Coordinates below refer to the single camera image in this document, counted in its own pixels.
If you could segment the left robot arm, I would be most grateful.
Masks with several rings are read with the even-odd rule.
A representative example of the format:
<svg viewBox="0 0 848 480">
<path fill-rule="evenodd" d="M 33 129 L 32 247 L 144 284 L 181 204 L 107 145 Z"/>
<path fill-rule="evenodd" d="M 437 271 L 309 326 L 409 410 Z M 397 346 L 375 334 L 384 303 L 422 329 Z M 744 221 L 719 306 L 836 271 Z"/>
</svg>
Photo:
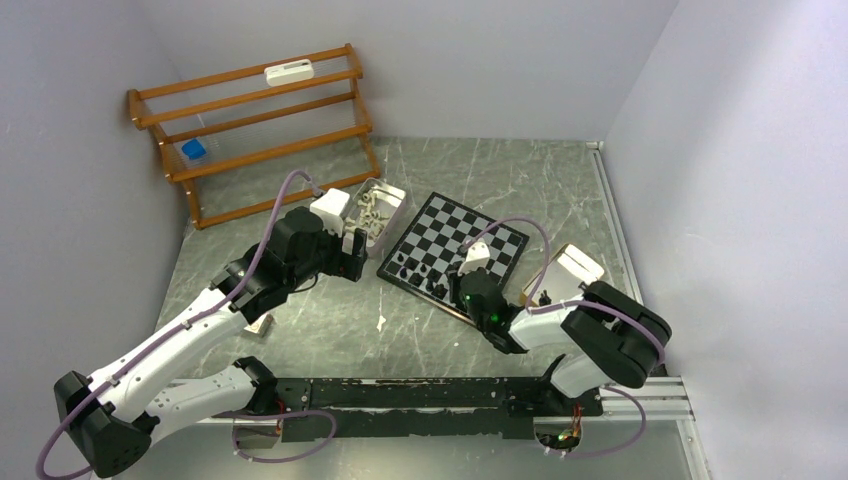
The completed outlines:
<svg viewBox="0 0 848 480">
<path fill-rule="evenodd" d="M 155 443 L 208 417 L 284 412 L 277 379 L 256 357 L 219 373 L 177 383 L 176 377 L 223 340 L 238 335 L 320 275 L 356 282 L 368 235 L 348 233 L 307 207 L 288 211 L 268 238 L 227 265 L 165 327 L 112 363 L 54 385 L 62 429 L 100 478 L 136 463 Z"/>
</svg>

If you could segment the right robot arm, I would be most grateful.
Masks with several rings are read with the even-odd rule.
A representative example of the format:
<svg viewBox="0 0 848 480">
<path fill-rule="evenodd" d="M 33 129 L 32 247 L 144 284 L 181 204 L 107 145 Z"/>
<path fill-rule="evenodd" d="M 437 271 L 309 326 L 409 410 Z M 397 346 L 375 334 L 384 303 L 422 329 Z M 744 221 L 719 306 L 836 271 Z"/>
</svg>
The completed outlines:
<svg viewBox="0 0 848 480">
<path fill-rule="evenodd" d="M 589 284 L 572 299 L 526 308 L 509 303 L 483 269 L 451 272 L 448 280 L 451 300 L 496 350 L 526 354 L 554 344 L 574 349 L 544 374 L 539 398 L 550 413 L 565 413 L 596 387 L 640 388 L 665 363 L 671 326 L 605 281 Z"/>
</svg>

